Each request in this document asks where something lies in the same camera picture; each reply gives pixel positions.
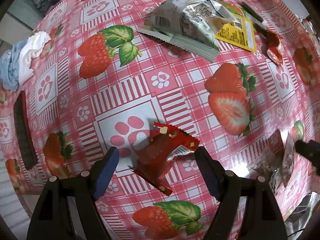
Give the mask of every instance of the table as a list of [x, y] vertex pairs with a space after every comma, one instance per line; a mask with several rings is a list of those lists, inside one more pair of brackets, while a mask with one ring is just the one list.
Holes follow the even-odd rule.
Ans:
[[[72, 158], [65, 164], [72, 174], [89, 169], [110, 146], [120, 148], [116, 172], [105, 195], [96, 202], [114, 239], [146, 239], [146, 227], [132, 219], [133, 213], [153, 203], [173, 200], [197, 205], [201, 210], [198, 222], [203, 225], [192, 236], [183, 231], [175, 239], [201, 239], [218, 208], [219, 203], [210, 196], [192, 156], [176, 162], [167, 174], [173, 189], [169, 197], [131, 171], [134, 151], [144, 146], [154, 121], [176, 125], [196, 136], [212, 158], [236, 173], [257, 158], [267, 145], [281, 144], [297, 120], [304, 125], [306, 141], [320, 140], [320, 79], [316, 72], [319, 58], [307, 33], [281, 0], [245, 1], [262, 15], [270, 29], [282, 36], [285, 50], [282, 67], [276, 67], [264, 55], [266, 43], [258, 33], [255, 35], [256, 53], [219, 41], [221, 52], [209, 63], [136, 32], [143, 19], [163, 1], [63, 1], [36, 28], [50, 33], [60, 26], [48, 54], [41, 56], [43, 59], [33, 60], [34, 76], [16, 93], [8, 92], [0, 108], [0, 142], [4, 157], [17, 159], [21, 168], [18, 194], [41, 191], [51, 175], [42, 152], [51, 132], [62, 130], [67, 133], [66, 139], [71, 140]], [[114, 25], [127, 26], [120, 28], [127, 35], [128, 48], [136, 53], [132, 57], [124, 53], [121, 61], [116, 55], [103, 73], [81, 78], [80, 67], [90, 55], [80, 56], [79, 47], [98, 31]], [[309, 87], [302, 83], [292, 59], [295, 49], [302, 46], [313, 56], [315, 76]], [[224, 62], [247, 64], [248, 71], [254, 71], [257, 78], [256, 90], [250, 93], [257, 107], [256, 119], [251, 121], [250, 133], [245, 137], [228, 134], [208, 105], [209, 93], [204, 81]], [[27, 95], [28, 123], [38, 158], [38, 164], [29, 171], [20, 155], [12, 112], [21, 90]], [[280, 134], [273, 135], [276, 129]], [[320, 193], [318, 177], [310, 170], [309, 161], [296, 154], [289, 184], [281, 187], [276, 196], [284, 218], [307, 192]], [[242, 200], [231, 239], [240, 228], [243, 214]]]

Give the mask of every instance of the red snack wrapper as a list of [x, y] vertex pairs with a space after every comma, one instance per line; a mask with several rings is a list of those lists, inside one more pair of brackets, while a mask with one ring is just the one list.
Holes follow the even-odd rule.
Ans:
[[138, 159], [134, 173], [152, 186], [170, 196], [172, 189], [165, 178], [177, 156], [193, 153], [199, 140], [179, 128], [163, 123], [154, 123], [151, 143], [137, 152]]
[[268, 57], [277, 66], [282, 65], [283, 63], [282, 37], [268, 28], [267, 28], [267, 54], [268, 54]]

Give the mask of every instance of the barcode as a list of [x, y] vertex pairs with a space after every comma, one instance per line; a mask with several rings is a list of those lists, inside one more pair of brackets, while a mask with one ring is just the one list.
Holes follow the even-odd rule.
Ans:
[[155, 25], [160, 26], [160, 27], [167, 27], [170, 28], [170, 21], [169, 19], [161, 16], [156, 16], [155, 17]]
[[178, 146], [175, 148], [175, 150], [170, 153], [170, 155], [167, 157], [167, 161], [171, 161], [175, 156], [181, 156], [181, 155], [187, 155], [189, 153], [192, 153], [193, 151], [189, 150], [188, 148], [184, 147], [183, 145]]

